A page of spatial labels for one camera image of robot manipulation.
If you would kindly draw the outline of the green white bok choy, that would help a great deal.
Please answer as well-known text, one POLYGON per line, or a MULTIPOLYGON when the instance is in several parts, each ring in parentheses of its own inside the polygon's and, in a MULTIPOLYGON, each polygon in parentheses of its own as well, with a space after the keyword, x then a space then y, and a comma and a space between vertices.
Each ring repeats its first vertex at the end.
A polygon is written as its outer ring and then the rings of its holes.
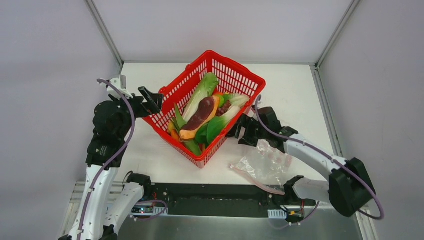
POLYGON ((240 110, 240 107, 234 105, 223 115, 213 117, 211 121, 197 131, 194 139, 199 144, 210 145, 236 117, 240 110))

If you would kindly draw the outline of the clear pink-dotted zip bag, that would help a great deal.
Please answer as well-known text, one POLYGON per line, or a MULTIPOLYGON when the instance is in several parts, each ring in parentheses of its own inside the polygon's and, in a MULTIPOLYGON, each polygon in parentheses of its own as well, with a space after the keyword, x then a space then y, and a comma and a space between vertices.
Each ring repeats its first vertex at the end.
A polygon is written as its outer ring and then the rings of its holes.
POLYGON ((265 140, 259 140, 256 147, 248 146, 241 160, 231 163, 229 168, 259 189, 283 196, 292 161, 291 155, 272 148, 265 140))

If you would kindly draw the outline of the red plastic basket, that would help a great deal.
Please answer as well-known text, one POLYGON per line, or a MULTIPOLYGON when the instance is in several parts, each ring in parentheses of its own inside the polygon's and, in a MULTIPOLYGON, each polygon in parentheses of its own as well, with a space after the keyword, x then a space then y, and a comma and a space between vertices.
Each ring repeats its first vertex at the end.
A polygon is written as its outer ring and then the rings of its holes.
POLYGON ((240 112, 236 115, 237 119, 251 110, 254 100, 266 86, 266 81, 263 78, 252 73, 240 63, 212 50, 207 50, 194 62, 188 64, 185 70, 171 83, 159 90, 159 93, 164 95, 162 110, 159 114, 145 117, 144 121, 165 142, 198 168, 203 168, 219 150, 236 121, 232 120, 199 156, 193 154, 181 142, 173 139, 167 130, 169 121, 176 115, 174 106, 185 107, 202 77, 207 73, 214 73, 217 76, 219 80, 217 90, 219 92, 245 94, 249 97, 247 103, 241 107, 240 112))

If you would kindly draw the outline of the pale green napa cabbage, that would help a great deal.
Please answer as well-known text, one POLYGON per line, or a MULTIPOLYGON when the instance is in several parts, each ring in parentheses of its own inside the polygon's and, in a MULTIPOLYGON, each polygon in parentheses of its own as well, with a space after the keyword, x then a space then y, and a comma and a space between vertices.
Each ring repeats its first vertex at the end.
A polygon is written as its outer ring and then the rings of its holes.
POLYGON ((184 109, 182 117, 186 122, 196 113, 200 101, 212 96, 218 84, 218 77, 214 73, 208 72, 204 75, 184 109))

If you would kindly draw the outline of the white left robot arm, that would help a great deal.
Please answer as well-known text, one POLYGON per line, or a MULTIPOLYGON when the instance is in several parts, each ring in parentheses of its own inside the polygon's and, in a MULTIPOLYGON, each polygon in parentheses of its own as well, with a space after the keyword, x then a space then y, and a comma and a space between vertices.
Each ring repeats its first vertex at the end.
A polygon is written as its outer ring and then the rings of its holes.
POLYGON ((114 179, 121 167, 135 121, 161 112, 164 95, 139 87, 140 96, 113 91, 94 109, 93 137, 87 149, 86 178, 81 205, 63 240, 116 240, 135 204, 152 198, 151 178, 131 172, 122 193, 107 208, 114 179))

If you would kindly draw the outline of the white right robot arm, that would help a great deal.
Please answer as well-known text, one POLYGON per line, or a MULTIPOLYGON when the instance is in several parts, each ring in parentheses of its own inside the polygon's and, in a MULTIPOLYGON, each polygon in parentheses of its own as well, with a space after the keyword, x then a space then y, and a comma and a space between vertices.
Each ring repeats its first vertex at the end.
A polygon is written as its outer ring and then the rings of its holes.
POLYGON ((256 147, 260 140, 283 154, 288 154, 318 172, 324 180, 311 180, 298 175, 290 179, 284 190, 284 200, 296 205, 303 199, 325 202, 342 216, 351 217, 362 212, 370 201, 375 201, 384 217, 382 205, 367 172, 358 158, 350 160, 330 154, 307 140, 290 126, 282 126, 272 107, 255 108, 256 116, 242 114, 227 133, 239 144, 256 147))

